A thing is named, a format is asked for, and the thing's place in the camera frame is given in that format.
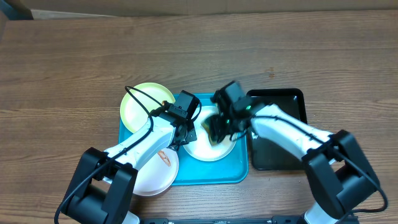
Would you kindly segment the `green and yellow sponge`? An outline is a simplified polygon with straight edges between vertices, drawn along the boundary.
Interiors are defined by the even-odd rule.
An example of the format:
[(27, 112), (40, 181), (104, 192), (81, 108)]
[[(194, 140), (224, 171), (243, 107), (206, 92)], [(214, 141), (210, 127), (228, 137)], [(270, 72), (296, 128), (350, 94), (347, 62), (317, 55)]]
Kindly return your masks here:
[(229, 134), (231, 125), (225, 120), (210, 117), (201, 123), (201, 126), (208, 134), (208, 140), (212, 146), (221, 143)]

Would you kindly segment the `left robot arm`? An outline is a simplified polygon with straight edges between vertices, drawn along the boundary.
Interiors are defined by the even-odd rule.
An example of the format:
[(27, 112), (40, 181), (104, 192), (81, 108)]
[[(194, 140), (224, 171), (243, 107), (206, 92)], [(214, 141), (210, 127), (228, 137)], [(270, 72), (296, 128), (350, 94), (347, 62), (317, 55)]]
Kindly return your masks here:
[(80, 223), (122, 223), (139, 170), (159, 151), (195, 140), (194, 110), (171, 106), (149, 113), (146, 124), (105, 151), (93, 147), (81, 156), (54, 222), (64, 215)]

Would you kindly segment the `white plate with red stain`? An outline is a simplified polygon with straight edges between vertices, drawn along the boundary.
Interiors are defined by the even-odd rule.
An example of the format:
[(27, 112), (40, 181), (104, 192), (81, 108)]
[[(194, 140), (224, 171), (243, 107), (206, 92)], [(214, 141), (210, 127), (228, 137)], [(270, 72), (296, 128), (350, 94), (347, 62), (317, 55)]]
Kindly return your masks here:
[(167, 148), (159, 151), (139, 170), (133, 194), (144, 197), (161, 194), (174, 182), (178, 168), (175, 151)]

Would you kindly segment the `white plate with small stains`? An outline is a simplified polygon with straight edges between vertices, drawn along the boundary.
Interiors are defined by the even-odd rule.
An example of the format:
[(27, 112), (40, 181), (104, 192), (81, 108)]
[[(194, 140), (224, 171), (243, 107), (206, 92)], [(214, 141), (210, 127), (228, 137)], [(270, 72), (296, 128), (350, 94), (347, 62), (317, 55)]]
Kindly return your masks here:
[(229, 140), (227, 135), (221, 143), (212, 146), (208, 139), (208, 133), (205, 131), (201, 123), (211, 115), (218, 114), (215, 106), (203, 106), (198, 118), (193, 122), (197, 140), (184, 145), (185, 150), (194, 158), (212, 162), (227, 156), (235, 146), (235, 142)]

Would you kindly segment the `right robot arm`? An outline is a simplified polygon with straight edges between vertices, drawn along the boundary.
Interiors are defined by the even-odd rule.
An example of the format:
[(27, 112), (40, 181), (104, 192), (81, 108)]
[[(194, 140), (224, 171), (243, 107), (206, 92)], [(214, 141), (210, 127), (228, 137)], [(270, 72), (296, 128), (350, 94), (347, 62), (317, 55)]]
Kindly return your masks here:
[(377, 175), (354, 136), (311, 127), (275, 104), (255, 100), (218, 105), (218, 114), (202, 121), (212, 145), (226, 136), (252, 132), (295, 156), (307, 175), (314, 205), (301, 223), (342, 223), (374, 192), (382, 191)]

